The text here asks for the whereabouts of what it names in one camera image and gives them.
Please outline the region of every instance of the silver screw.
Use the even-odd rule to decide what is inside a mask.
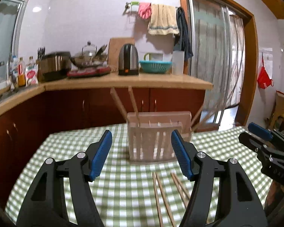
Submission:
[[[202,159],[202,158],[204,158],[204,157],[206,156],[206,154],[203,153],[203,152],[199,152],[199,153],[197,154],[197,156]]]
[[[230,163],[232,163],[232,164],[238,163],[237,159],[235,159],[235,158],[230,158],[229,161],[230,161]]]
[[[80,152],[80,153],[77,154],[77,157],[78,157],[79,159],[82,159],[82,158],[85,157],[85,153],[84,153],[84,152]]]
[[[48,159],[46,159],[45,163],[50,165],[51,163],[53,163],[53,161],[54,160],[52,158],[48,158]]]

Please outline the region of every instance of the paper on wall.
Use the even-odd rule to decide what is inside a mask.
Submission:
[[[264,58],[264,67],[270,79],[273,76],[273,49],[259,48],[259,69],[262,66],[262,53]]]

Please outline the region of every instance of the green and white tablecloth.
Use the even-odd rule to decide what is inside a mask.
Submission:
[[[179,225],[185,207],[170,172],[176,172],[190,193],[193,183],[182,175],[178,162],[132,165],[129,162],[126,124],[50,135],[30,159],[11,191],[5,212],[12,221],[16,222],[25,194],[45,159],[48,157],[53,157],[56,161],[69,159],[76,153],[85,151],[89,144],[99,141],[106,129],[113,134],[113,144],[100,176],[90,183],[91,192],[104,225],[106,227],[159,226],[152,172],[158,172],[173,217]],[[239,143],[238,136],[243,131],[244,128],[235,127],[221,132],[197,133],[191,141],[198,151],[204,151],[214,159],[224,161],[231,157],[238,159],[263,205],[271,179],[260,172],[261,163],[256,158],[256,154]],[[76,223],[69,179],[64,179],[64,188],[69,220]],[[219,179],[215,179],[209,211],[211,222],[217,207],[218,188]],[[159,189],[158,194],[164,225],[171,226]]]

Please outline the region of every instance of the blue gripper pad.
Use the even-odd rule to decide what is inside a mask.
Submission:
[[[96,177],[100,176],[108,152],[111,149],[112,142],[113,142],[113,136],[111,132],[108,131],[90,164],[91,165],[90,178],[92,181],[94,181]]]
[[[273,135],[269,130],[264,129],[253,122],[248,125],[248,131],[255,134],[259,138],[262,138],[264,141],[271,141],[273,139]]]
[[[182,137],[179,138],[176,131],[173,131],[171,133],[171,145],[173,146],[173,150],[176,154],[181,171],[183,175],[187,177],[188,180],[191,180],[193,177],[193,172],[191,170],[191,161],[181,140]]]

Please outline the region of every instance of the door frame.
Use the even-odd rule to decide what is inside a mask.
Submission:
[[[243,25],[245,35],[245,69],[248,69],[248,71],[244,72],[241,97],[235,117],[236,124],[245,126],[251,111],[257,86],[259,47],[256,21],[254,15],[250,11],[234,0],[221,1],[234,7],[246,16],[246,18],[243,18]],[[180,0],[180,4],[184,9],[186,20],[188,20],[187,1]],[[184,66],[184,73],[188,73],[187,62]]]

